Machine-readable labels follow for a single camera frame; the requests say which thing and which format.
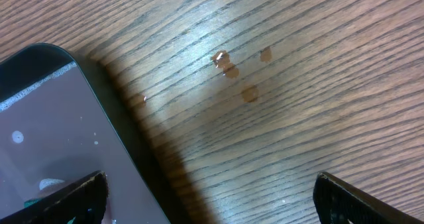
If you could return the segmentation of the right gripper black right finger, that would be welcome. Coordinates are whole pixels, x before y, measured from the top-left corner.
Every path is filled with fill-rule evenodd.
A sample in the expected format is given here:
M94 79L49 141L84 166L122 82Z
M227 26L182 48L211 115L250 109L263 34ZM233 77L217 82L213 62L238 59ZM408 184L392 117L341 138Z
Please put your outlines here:
M328 172L318 173L313 202L322 224L423 224Z

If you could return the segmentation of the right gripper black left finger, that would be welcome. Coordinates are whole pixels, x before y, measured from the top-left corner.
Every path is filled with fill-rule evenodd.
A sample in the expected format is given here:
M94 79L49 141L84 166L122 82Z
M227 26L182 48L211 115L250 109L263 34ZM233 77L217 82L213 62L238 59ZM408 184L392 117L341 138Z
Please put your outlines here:
M98 170L1 219L1 224L101 224L107 209L109 187Z

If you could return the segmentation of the green sponge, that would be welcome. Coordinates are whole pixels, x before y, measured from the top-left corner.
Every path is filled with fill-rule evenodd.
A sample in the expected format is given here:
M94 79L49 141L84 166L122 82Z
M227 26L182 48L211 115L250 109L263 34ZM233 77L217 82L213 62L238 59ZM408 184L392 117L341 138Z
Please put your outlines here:
M24 208L27 208L27 207L29 207L29 206L31 206L31 205L33 205L33 204L35 204L35 203L37 203L38 201L40 201L42 198L32 198L32 199L29 199L29 200L26 200L25 202L24 202Z

